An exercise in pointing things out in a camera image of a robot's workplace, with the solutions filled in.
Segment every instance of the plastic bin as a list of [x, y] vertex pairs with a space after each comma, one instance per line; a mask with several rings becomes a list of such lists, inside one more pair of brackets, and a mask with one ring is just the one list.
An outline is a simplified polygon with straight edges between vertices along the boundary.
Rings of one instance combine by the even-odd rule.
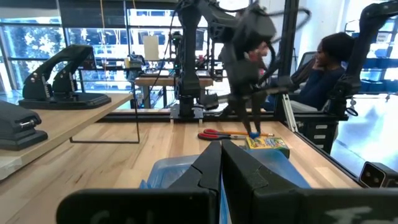
[[[258, 149], [247, 152], [258, 161], [265, 164], [270, 170], [295, 183], [299, 187], [310, 188], [305, 179], [280, 151], [273, 149]], [[157, 161], [150, 172], [148, 181], [145, 182], [143, 180], [140, 188], [165, 189], [169, 187], [174, 181], [181, 177], [181, 175], [197, 158], [198, 156], [184, 156]], [[229, 220], [229, 211], [222, 182], [221, 188], [220, 223], [227, 224]]]

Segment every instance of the person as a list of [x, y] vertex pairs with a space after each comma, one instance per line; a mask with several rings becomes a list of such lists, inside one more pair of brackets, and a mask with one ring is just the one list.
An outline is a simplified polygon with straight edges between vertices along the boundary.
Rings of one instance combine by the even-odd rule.
[[[328, 94], [344, 74], [342, 62], [347, 62], [353, 51], [355, 39], [339, 32], [324, 37], [318, 45], [309, 78], [297, 97], [291, 100], [322, 110], [328, 101]], [[274, 96], [268, 96], [263, 107], [274, 110]]]

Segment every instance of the wooden table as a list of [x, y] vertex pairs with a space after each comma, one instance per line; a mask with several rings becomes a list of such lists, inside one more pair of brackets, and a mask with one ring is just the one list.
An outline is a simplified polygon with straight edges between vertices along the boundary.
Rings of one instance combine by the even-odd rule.
[[[154, 85], [156, 81], [156, 77], [139, 77], [135, 79], [135, 85], [137, 86], [142, 86], [142, 93], [143, 97], [146, 97], [146, 100], [144, 101], [144, 107], [145, 108], [150, 108], [150, 88], [151, 86]], [[163, 97], [164, 97], [164, 106], [167, 104], [167, 98], [166, 98], [166, 92], [167, 86], [174, 86], [174, 78], [173, 77], [160, 77], [156, 81], [156, 86], [162, 86], [163, 87]], [[211, 78], [200, 78], [199, 77], [199, 85], [201, 88], [205, 89], [208, 86], [213, 85], [213, 80]]]
[[35, 110], [42, 119], [42, 124], [36, 129], [45, 131], [49, 138], [21, 151], [0, 149], [0, 180], [59, 146], [132, 98], [130, 94], [108, 95], [112, 102], [92, 110]]
[[[132, 139], [134, 127], [134, 123], [95, 123], [75, 138]], [[197, 134], [205, 128], [244, 130], [241, 123], [141, 123], [140, 144], [65, 142], [0, 184], [0, 223], [55, 223], [59, 202], [71, 192], [137, 188], [159, 159], [203, 152], [209, 142], [199, 140]], [[284, 139], [290, 147], [290, 162], [312, 187], [359, 187], [280, 123], [264, 122], [262, 130]]]

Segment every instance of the cable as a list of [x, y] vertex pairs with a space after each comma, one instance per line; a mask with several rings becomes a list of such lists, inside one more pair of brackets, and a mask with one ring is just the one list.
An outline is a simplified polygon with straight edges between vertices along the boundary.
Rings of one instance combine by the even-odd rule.
[[[176, 11], [177, 11], [177, 10], [174, 10], [174, 12], [173, 12], [172, 21], [171, 21], [171, 23], [170, 23], [169, 34], [172, 32], [173, 20], [174, 20], [174, 16], [175, 16]], [[162, 59], [163, 62], [164, 62], [165, 59], [166, 59], [166, 54], [167, 54], [167, 50], [168, 50], [168, 48], [169, 48], [169, 43], [170, 43], [170, 40], [167, 41], [167, 45], [166, 45], [166, 48], [165, 48], [165, 50], [164, 50], [164, 56], [163, 56], [163, 59]], [[153, 89], [154, 86], [156, 85], [156, 83], [157, 83], [157, 81], [158, 81], [158, 79], [159, 79], [159, 77], [160, 77], [160, 73], [162, 72], [162, 70], [163, 70], [164, 67], [165, 67], [165, 65], [163, 65], [163, 66], [160, 67], [159, 73], [157, 74], [157, 77], [156, 77], [156, 79], [155, 79], [154, 84], [153, 84], [152, 87], [150, 88], [148, 95], [144, 98], [144, 101], [143, 101], [144, 103], [145, 103], [145, 101], [148, 99], [150, 93], [152, 92], [152, 89]]]
[[347, 108], [346, 109], [347, 113], [352, 115], [352, 116], [358, 116], [358, 112], [354, 108]]
[[[104, 7], [102, 4], [102, 0], [99, 2], [99, 5], [101, 7], [101, 18], [102, 18], [102, 31], [105, 32], [105, 18], [104, 18]], [[104, 35], [101, 33], [101, 48], [103, 49], [104, 52], [107, 52], [107, 50], [103, 47], [104, 46]], [[106, 58], [104, 60], [104, 74], [106, 76]]]
[[244, 7], [244, 8], [241, 8], [241, 9], [228, 10], [228, 9], [223, 9], [222, 7], [219, 7], [219, 6], [218, 6], [218, 5], [216, 5], [216, 4], [215, 4], [215, 7], [216, 7], [217, 9], [219, 9], [220, 11], [223, 11], [223, 12], [230, 12], [230, 13], [234, 13], [234, 12], [241, 12], [241, 11], [244, 11], [244, 10], [246, 10], [246, 7]]
[[[298, 30], [300, 30], [300, 29], [311, 19], [311, 11], [309, 11], [308, 9], [305, 9], [305, 8], [298, 8], [298, 9], [290, 9], [290, 10], [288, 10], [288, 11], [277, 11], [277, 12], [273, 12], [273, 13], [270, 13], [270, 14], [266, 14], [266, 13], [261, 13], [261, 12], [260, 12], [260, 14], [263, 15], [263, 16], [272, 17], [272, 16], [286, 15], [286, 14], [288, 14], [288, 13], [291, 13], [292, 11], [304, 12], [304, 13], [306, 13], [307, 16], [306, 16], [306, 18], [296, 27], [296, 29], [288, 31], [288, 34], [291, 34], [291, 33], [296, 33]], [[284, 38], [284, 37], [280, 36], [280, 37], [274, 39], [273, 41], [271, 41], [271, 44], [278, 43], [280, 40], [282, 40], [282, 38]]]
[[271, 51], [271, 62], [265, 74], [259, 79], [258, 85], [262, 85], [276, 70], [278, 70], [280, 63], [276, 60], [275, 49], [272, 45], [268, 46], [269, 51]]

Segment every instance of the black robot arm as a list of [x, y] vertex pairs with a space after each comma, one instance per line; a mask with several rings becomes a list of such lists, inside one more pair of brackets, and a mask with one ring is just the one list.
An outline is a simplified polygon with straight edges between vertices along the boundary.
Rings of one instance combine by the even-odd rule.
[[359, 20], [359, 36], [348, 61], [346, 73], [338, 80], [330, 94], [328, 112], [344, 116], [346, 99], [357, 94], [361, 88], [360, 74], [373, 38], [388, 18], [396, 15], [398, 15], [398, 1], [370, 4], [363, 9]]
[[[271, 45], [276, 29], [258, 2], [248, 6], [238, 19], [225, 12], [214, 0], [182, 0], [177, 8], [183, 25], [183, 41], [180, 73], [176, 95], [180, 100], [179, 116], [193, 116], [193, 99], [200, 97], [199, 79], [195, 73], [195, 35], [201, 16], [208, 22], [208, 35], [216, 43], [223, 43], [221, 60], [226, 70], [231, 94], [230, 107], [243, 121], [246, 131], [251, 132], [245, 101], [252, 99], [253, 111], [260, 113], [260, 104], [267, 92], [259, 91], [259, 68], [257, 62], [248, 60], [248, 52], [262, 42]], [[259, 132], [259, 116], [255, 122]]]
[[[54, 77], [53, 85], [47, 83], [54, 66], [68, 62]], [[79, 66], [95, 69], [93, 47], [89, 45], [70, 45], [36, 68], [24, 82], [22, 95], [25, 99], [44, 100], [54, 93], [71, 93], [77, 90], [73, 74]]]

